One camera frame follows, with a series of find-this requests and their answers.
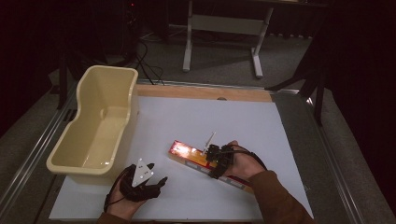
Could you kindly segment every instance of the white paper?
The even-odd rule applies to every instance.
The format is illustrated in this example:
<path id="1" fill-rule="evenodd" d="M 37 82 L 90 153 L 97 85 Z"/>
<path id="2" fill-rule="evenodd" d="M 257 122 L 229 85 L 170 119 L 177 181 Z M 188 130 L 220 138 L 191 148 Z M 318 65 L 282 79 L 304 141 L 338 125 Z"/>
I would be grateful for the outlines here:
<path id="1" fill-rule="evenodd" d="M 128 164 L 142 158 L 155 163 L 156 184 L 168 176 L 157 199 L 135 214 L 136 220 L 260 220 L 254 195 L 185 165 L 167 152 L 175 140 L 203 149 L 212 132 L 212 144 L 232 140 L 256 153 L 282 185 L 312 216 L 289 142 L 274 103 L 139 97 L 140 111 Z M 95 219 L 111 186 L 89 186 L 66 178 L 50 214 L 51 219 Z"/>

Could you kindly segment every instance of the wire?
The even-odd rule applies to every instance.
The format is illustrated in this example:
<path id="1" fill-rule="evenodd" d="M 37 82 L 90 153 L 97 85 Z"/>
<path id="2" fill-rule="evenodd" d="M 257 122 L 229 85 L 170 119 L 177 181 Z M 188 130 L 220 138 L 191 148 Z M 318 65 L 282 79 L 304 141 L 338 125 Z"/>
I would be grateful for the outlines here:
<path id="1" fill-rule="evenodd" d="M 119 202 L 119 201 L 121 201 L 122 199 L 125 198 L 125 197 L 122 197 L 121 199 L 116 200 L 115 202 L 112 202 L 112 203 L 109 202 L 109 200 L 110 200 L 110 198 L 111 198 L 111 194 L 113 193 L 114 188 L 117 186 L 117 183 L 118 183 L 118 182 L 120 181 L 120 179 L 131 169 L 131 167 L 132 167 L 132 165 L 131 165 L 131 166 L 128 166 L 127 168 L 125 168 L 125 169 L 119 174 L 119 176 L 117 177 L 117 179 L 116 179 L 116 181 L 114 182 L 113 186 L 111 187 L 110 192 L 109 192 L 109 193 L 107 194 L 107 196 L 106 196 L 105 205 L 104 205 L 104 207 L 103 207 L 105 212 L 107 211 L 107 208 L 108 208 L 111 204 L 117 203 L 117 202 Z"/>
<path id="2" fill-rule="evenodd" d="M 241 147 L 238 145 L 228 145 L 230 147 Z M 253 157 L 253 159 L 255 159 L 265 170 L 268 170 L 267 167 L 265 166 L 264 162 L 253 152 L 250 152 L 249 150 L 245 149 L 244 147 L 241 147 L 244 150 L 233 150 L 233 151 L 221 151 L 221 152 L 217 152 L 215 155 L 219 155 L 219 154 L 235 154 L 235 153 L 243 153 L 243 154 L 247 154 L 251 157 Z"/>
<path id="3" fill-rule="evenodd" d="M 149 37 L 149 36 L 151 36 L 151 35 L 154 35 L 154 33 L 151 32 L 151 33 L 148 33 L 148 34 L 146 34 L 146 35 L 140 36 L 139 39 L 145 40 L 145 41 L 161 41 L 160 38 L 157 38 L 157 39 L 154 39 L 154 40 L 146 39 L 146 37 Z"/>
<path id="4" fill-rule="evenodd" d="M 146 63 L 146 61 L 144 60 L 145 57 L 147 56 L 148 52 L 149 52 L 149 48 L 148 46 L 143 42 L 143 41 L 139 41 L 138 43 L 140 43 L 141 45 L 143 45 L 143 47 L 145 48 L 145 51 L 143 53 L 143 56 L 139 56 L 136 54 L 136 59 L 137 59 L 137 65 L 135 67 L 135 69 L 137 70 L 139 68 L 139 66 L 142 69 L 143 74 L 145 75 L 145 77 L 149 80 L 149 82 L 152 85 L 158 85 L 160 82 L 164 85 L 163 80 L 161 79 L 161 76 L 163 75 L 163 69 L 159 66 L 150 66 L 148 63 Z M 149 76 L 148 71 L 146 70 L 147 67 L 149 69 L 149 71 L 156 77 L 158 78 L 155 82 L 152 80 L 152 78 Z"/>

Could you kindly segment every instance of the white marker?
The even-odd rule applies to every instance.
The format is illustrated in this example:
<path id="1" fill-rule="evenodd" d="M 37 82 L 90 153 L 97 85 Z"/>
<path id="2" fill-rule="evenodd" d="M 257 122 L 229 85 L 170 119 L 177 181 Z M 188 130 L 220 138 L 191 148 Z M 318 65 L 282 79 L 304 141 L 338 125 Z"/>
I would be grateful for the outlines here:
<path id="1" fill-rule="evenodd" d="M 136 187 L 146 180 L 150 179 L 154 175 L 142 159 L 139 159 L 134 171 L 134 179 L 132 180 L 132 187 Z"/>
<path id="2" fill-rule="evenodd" d="M 201 153 L 201 156 L 203 156 L 207 150 L 209 149 L 210 143 L 212 142 L 213 136 L 215 136 L 216 132 L 213 132 L 212 135 L 210 136 L 209 140 L 207 140 L 206 145 L 204 147 L 204 151 Z"/>

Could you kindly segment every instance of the table leg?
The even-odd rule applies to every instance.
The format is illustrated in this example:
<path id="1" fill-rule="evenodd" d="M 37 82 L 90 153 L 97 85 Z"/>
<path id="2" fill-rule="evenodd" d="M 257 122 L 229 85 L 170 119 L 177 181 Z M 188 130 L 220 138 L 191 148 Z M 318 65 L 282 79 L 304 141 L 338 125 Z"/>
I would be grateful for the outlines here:
<path id="1" fill-rule="evenodd" d="M 256 48 L 251 49 L 251 56 L 253 58 L 253 65 L 257 78 L 262 78 L 262 65 L 260 63 L 259 52 L 260 52 L 260 48 L 262 47 L 262 41 L 265 38 L 265 33 L 267 32 L 268 25 L 270 24 L 270 19 L 273 11 L 274 11 L 273 7 L 268 8 L 267 15 L 265 16 L 265 20 L 262 22 L 262 29 L 260 30 L 260 35 L 259 35 L 259 43 L 257 44 Z"/>
<path id="2" fill-rule="evenodd" d="M 192 20 L 192 1 L 189 2 L 189 17 L 187 19 L 187 44 L 186 51 L 184 52 L 184 61 L 183 61 L 183 71 L 190 72 L 190 64 L 191 64 L 191 20 Z"/>

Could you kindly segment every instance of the beige plastic tub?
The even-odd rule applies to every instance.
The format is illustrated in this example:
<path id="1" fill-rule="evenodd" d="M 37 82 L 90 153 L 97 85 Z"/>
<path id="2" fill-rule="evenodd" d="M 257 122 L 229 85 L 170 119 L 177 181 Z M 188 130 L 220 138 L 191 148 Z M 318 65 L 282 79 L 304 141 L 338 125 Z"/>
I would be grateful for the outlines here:
<path id="1" fill-rule="evenodd" d="M 77 87 L 78 112 L 47 159 L 55 174 L 113 182 L 126 166 L 138 113 L 137 72 L 90 67 Z"/>

